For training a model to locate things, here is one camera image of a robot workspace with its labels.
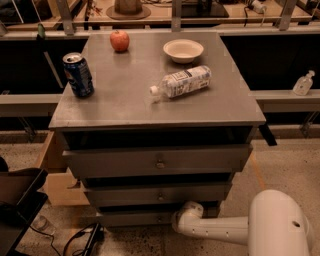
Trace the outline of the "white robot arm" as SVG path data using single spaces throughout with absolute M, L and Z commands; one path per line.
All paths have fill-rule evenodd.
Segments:
M 300 206 L 278 190 L 257 194 L 246 217 L 205 218 L 201 204 L 188 201 L 172 216 L 183 235 L 245 245 L 248 256 L 311 256 L 313 227 Z

